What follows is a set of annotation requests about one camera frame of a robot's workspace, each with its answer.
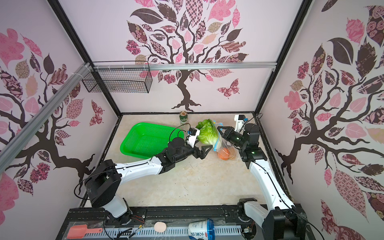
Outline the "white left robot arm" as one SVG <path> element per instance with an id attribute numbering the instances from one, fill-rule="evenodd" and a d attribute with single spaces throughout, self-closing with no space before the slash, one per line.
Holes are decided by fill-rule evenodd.
<path id="1" fill-rule="evenodd" d="M 132 212 L 128 203 L 117 194 L 121 185 L 142 177 L 166 173 L 189 156 L 204 159 L 212 149 L 212 145 L 192 147 L 177 137 L 162 152 L 147 160 L 128 164 L 115 164 L 112 160 L 106 160 L 85 181 L 91 206 L 105 209 L 116 219 L 129 218 Z"/>

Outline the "green cabbage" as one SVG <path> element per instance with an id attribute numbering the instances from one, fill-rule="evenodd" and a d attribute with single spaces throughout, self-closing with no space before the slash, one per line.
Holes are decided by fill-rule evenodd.
<path id="1" fill-rule="evenodd" d="M 214 122 L 211 119 L 198 122 L 196 128 L 200 131 L 198 140 L 205 145 L 212 145 L 213 147 L 219 140 L 219 134 Z"/>

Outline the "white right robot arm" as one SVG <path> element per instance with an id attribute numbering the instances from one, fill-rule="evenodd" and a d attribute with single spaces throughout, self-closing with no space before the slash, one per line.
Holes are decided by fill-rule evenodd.
<path id="1" fill-rule="evenodd" d="M 307 216 L 295 205 L 278 183 L 268 158 L 259 146 L 258 125 L 245 124 L 243 133 L 233 127 L 217 127 L 221 137 L 239 151 L 241 160 L 256 178 L 266 200 L 266 207 L 256 201 L 243 203 L 244 213 L 263 231 L 265 240 L 303 240 Z"/>

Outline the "clear zip top bag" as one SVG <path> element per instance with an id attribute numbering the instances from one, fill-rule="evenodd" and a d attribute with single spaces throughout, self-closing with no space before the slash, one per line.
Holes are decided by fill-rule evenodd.
<path id="1" fill-rule="evenodd" d="M 216 126 L 216 129 L 217 129 L 218 126 L 223 126 L 222 123 L 218 123 L 217 124 L 215 121 L 213 121 L 213 122 L 214 122 L 214 124 Z M 219 140 L 216 143 L 216 145 L 213 147 L 213 149 L 217 153 L 220 148 L 228 148 L 231 151 L 231 158 L 229 160 L 234 160 L 236 158 L 237 154 L 236 154 L 235 147 L 231 143 L 229 143 L 228 141 L 223 139 L 221 137 L 221 135 L 219 134 Z"/>

